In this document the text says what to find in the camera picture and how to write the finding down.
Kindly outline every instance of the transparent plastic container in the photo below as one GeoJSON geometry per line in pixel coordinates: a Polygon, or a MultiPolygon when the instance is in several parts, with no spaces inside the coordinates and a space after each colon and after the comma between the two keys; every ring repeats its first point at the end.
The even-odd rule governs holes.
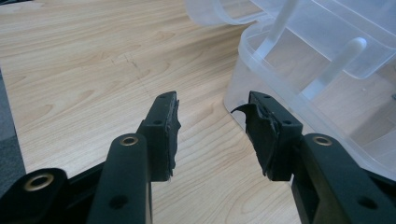
{"type": "MultiPolygon", "coordinates": [[[[230,1],[262,12],[242,33],[226,108],[245,104],[250,91],[270,94],[304,133],[335,137],[362,168],[396,180],[396,72],[384,67],[396,53],[396,2],[291,1],[230,1]]],[[[252,20],[247,8],[228,17],[252,20]]],[[[233,117],[245,128],[242,113],[233,117]]]]}

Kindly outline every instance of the metal screw insert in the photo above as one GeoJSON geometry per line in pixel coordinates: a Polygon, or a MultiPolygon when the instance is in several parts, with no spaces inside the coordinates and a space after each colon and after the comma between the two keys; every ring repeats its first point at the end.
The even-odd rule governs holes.
{"type": "Polygon", "coordinates": [[[315,136],[313,139],[316,144],[321,145],[321,146],[329,147],[332,145],[332,140],[330,140],[327,137],[315,136]]]}
{"type": "Polygon", "coordinates": [[[49,173],[44,173],[31,177],[26,184],[24,189],[26,191],[36,191],[45,188],[53,181],[53,175],[49,173]]]}
{"type": "Polygon", "coordinates": [[[122,140],[120,141],[120,144],[122,144],[125,147],[128,147],[128,146],[133,146],[138,141],[139,141],[139,139],[134,136],[126,136],[126,137],[122,138],[122,140]]]}

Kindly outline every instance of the screw hole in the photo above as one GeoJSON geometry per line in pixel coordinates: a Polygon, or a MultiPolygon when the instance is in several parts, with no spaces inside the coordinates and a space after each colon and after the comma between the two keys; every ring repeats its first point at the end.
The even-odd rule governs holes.
{"type": "Polygon", "coordinates": [[[325,146],[325,147],[332,145],[332,140],[330,140],[327,137],[322,137],[322,136],[315,136],[314,142],[318,145],[325,146]]]}
{"type": "Polygon", "coordinates": [[[126,147],[132,146],[132,145],[136,144],[137,142],[138,142],[138,139],[137,139],[136,137],[133,137],[133,136],[124,137],[124,138],[122,138],[122,140],[120,141],[120,143],[121,143],[123,146],[126,146],[126,147]]]}
{"type": "Polygon", "coordinates": [[[43,189],[48,186],[53,181],[52,174],[41,174],[31,177],[26,184],[24,185],[24,189],[26,191],[36,191],[39,189],[43,189]]]}
{"type": "Polygon", "coordinates": [[[125,206],[125,204],[128,203],[128,198],[125,195],[118,195],[118,196],[114,196],[110,202],[108,203],[108,206],[110,206],[110,208],[118,210],[121,209],[123,206],[125,206]]]}
{"type": "Polygon", "coordinates": [[[373,201],[372,199],[369,199],[367,197],[359,197],[358,199],[358,203],[363,206],[366,207],[368,209],[376,209],[378,206],[376,205],[375,201],[373,201]]]}

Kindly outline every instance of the wood grain surface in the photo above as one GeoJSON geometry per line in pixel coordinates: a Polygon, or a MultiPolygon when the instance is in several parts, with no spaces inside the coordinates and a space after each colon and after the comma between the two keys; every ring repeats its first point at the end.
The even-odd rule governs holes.
{"type": "Polygon", "coordinates": [[[290,186],[262,176],[223,105],[246,28],[195,25],[182,0],[0,7],[0,65],[26,171],[94,166],[155,96],[175,90],[177,168],[153,184],[154,223],[298,223],[290,186]]]}

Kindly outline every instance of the black mechanical part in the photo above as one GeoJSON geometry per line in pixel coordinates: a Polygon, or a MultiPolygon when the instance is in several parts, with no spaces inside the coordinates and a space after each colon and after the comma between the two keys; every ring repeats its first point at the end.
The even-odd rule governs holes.
{"type": "Polygon", "coordinates": [[[113,141],[87,223],[151,223],[148,158],[141,134],[125,134],[113,141]]]}
{"type": "Polygon", "coordinates": [[[246,115],[247,135],[262,173],[274,181],[289,181],[290,149],[300,142],[303,124],[270,95],[251,91],[248,102],[235,110],[246,115]]]}
{"type": "Polygon", "coordinates": [[[68,182],[61,169],[21,177],[0,199],[0,223],[55,223],[67,206],[68,182]]]}
{"type": "Polygon", "coordinates": [[[0,199],[0,223],[151,223],[151,181],[176,166],[177,109],[175,91],[158,96],[139,133],[115,139],[105,162],[70,179],[60,169],[25,175],[0,199]],[[29,180],[35,190],[21,188],[29,180]]]}
{"type": "MultiPolygon", "coordinates": [[[[296,202],[314,201],[306,197],[306,189],[318,195],[317,205],[305,208],[305,211],[315,211],[307,215],[311,223],[396,223],[396,208],[390,199],[338,141],[323,134],[307,134],[299,153],[302,160],[294,163],[304,164],[303,172],[307,171],[311,180],[301,189],[304,180],[296,173],[302,170],[294,170],[294,181],[299,185],[292,190],[294,197],[297,196],[296,202]]],[[[305,214],[299,209],[300,217],[305,214]]]]}
{"type": "Polygon", "coordinates": [[[294,174],[291,189],[303,223],[396,223],[396,184],[367,175],[335,139],[302,136],[302,124],[263,93],[252,91],[249,104],[235,110],[247,116],[247,135],[264,174],[283,181],[294,174]]]}
{"type": "Polygon", "coordinates": [[[180,123],[177,119],[178,100],[175,91],[157,96],[146,119],[137,133],[148,140],[149,169],[151,181],[167,181],[175,169],[177,133],[180,123]]]}

